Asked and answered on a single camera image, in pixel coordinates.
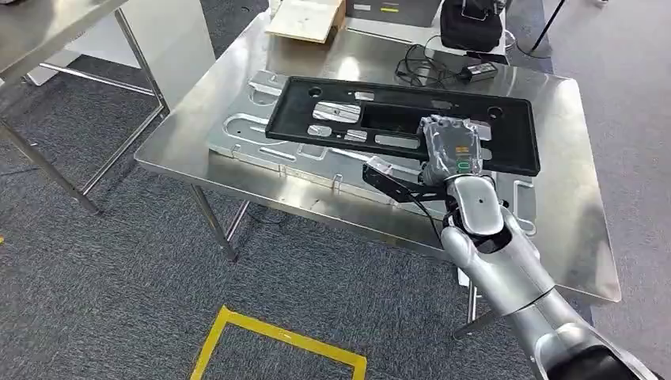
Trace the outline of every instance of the reflective table surface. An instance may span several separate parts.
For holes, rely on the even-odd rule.
[[[346,31],[325,45],[288,40],[266,35],[267,23],[265,13],[254,19],[135,158],[153,172],[435,253],[438,243],[424,216],[208,150],[210,129],[223,125],[226,108],[258,70],[395,84],[394,68],[408,48]],[[454,70],[468,59],[446,53],[435,58]],[[541,164],[532,240],[541,261],[564,289],[592,302],[618,302],[620,284],[576,81],[500,66],[491,80],[451,88],[532,102]]]
[[[17,80],[127,0],[24,0],[0,6],[0,79]]]

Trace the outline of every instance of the black cable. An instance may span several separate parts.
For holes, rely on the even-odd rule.
[[[264,220],[258,216],[255,216],[250,212],[251,210],[247,210],[247,215],[249,215],[250,218],[254,219],[255,222],[260,223],[260,224],[282,224],[286,222],[291,215],[284,213],[284,216],[281,217],[279,220]]]
[[[49,162],[49,163],[54,165],[54,162],[56,162],[55,159],[53,161]],[[32,172],[33,170],[39,170],[39,169],[40,169],[39,166],[33,166],[31,168],[21,169],[21,170],[15,171],[15,172],[0,173],[0,177],[14,176],[14,175],[17,175],[17,174]]]
[[[429,43],[434,38],[441,36],[440,34],[433,35],[424,45],[411,45],[405,51],[405,56],[396,64],[394,70],[396,77],[413,87],[439,87],[442,89],[446,89],[444,81],[459,78],[461,73],[450,70],[443,62],[426,54],[426,47]],[[418,48],[422,48],[421,56],[419,58],[411,57],[411,54]],[[429,70],[429,73],[433,71],[435,75],[420,74],[419,70],[422,69]]]
[[[424,207],[424,205],[417,200],[412,194],[409,195],[410,199],[419,207],[420,210],[424,211],[424,214],[426,217],[429,219],[429,223],[431,223],[431,228],[434,229],[434,234],[436,234],[436,238],[438,239],[438,244],[442,248],[442,242],[440,240],[440,234],[438,233],[438,229],[436,229],[436,225],[434,223],[434,218],[431,217],[431,214],[429,214],[429,211]]]

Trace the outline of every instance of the metal fixture plate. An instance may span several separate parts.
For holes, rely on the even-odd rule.
[[[246,90],[225,111],[223,124],[214,125],[210,130],[208,147],[226,157],[274,170],[279,175],[300,177],[333,188],[336,192],[348,192],[422,214],[413,203],[397,203],[362,179],[362,166],[374,154],[266,138],[266,124],[286,79],[284,75],[269,71],[256,72]],[[318,112],[318,117],[325,119],[348,120],[347,114],[337,104],[325,105]],[[394,177],[417,182],[421,171],[419,161],[381,154],[378,156],[392,164]],[[532,178],[509,173],[491,175],[496,180],[499,196],[505,194],[506,198],[503,199],[510,203],[514,214],[528,221],[523,228],[531,231],[536,217]],[[529,184],[530,191],[528,188],[514,191],[515,182]],[[436,219],[441,219],[445,214],[445,202],[442,200],[425,202],[424,205]]]

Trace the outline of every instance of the power adapter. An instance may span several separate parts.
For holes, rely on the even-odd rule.
[[[493,78],[498,72],[499,69],[493,63],[478,63],[477,65],[465,66],[461,69],[457,78],[464,82],[478,82],[483,79]]]

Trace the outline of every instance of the hole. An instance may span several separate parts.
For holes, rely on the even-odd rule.
[[[357,101],[372,101],[373,99],[375,99],[375,94],[367,93],[366,91],[357,91],[354,93],[354,98]]]
[[[308,127],[308,135],[311,136],[330,136],[332,129],[324,125],[311,125]]]
[[[478,136],[481,141],[491,141],[491,125],[486,121],[472,121],[478,128]]]
[[[483,154],[483,160],[485,161],[491,160],[491,150],[487,148],[482,148],[482,154]]]
[[[326,148],[323,146],[301,144],[298,147],[298,154],[315,160],[321,160],[326,155]]]
[[[275,156],[277,158],[282,158],[285,160],[289,160],[291,162],[296,161],[296,157],[292,156],[291,154],[280,152],[274,149],[266,148],[265,146],[259,148],[259,152],[265,153],[265,154],[270,154],[271,156]]]
[[[398,146],[401,148],[419,148],[419,140],[406,139],[405,137],[376,135],[375,142],[381,145]]]
[[[315,104],[313,118],[317,120],[333,120],[340,123],[354,124],[361,114],[361,107],[356,104],[320,101]]]
[[[320,97],[321,89],[319,87],[313,87],[308,90],[308,95],[310,95],[311,97]]]
[[[368,133],[366,131],[358,131],[356,129],[347,130],[345,139],[349,141],[366,141]]]
[[[500,107],[490,107],[487,109],[490,119],[496,120],[503,117],[503,110]]]
[[[431,104],[435,108],[442,108],[442,109],[452,109],[455,105],[448,102],[448,101],[437,101],[435,99],[431,100]]]

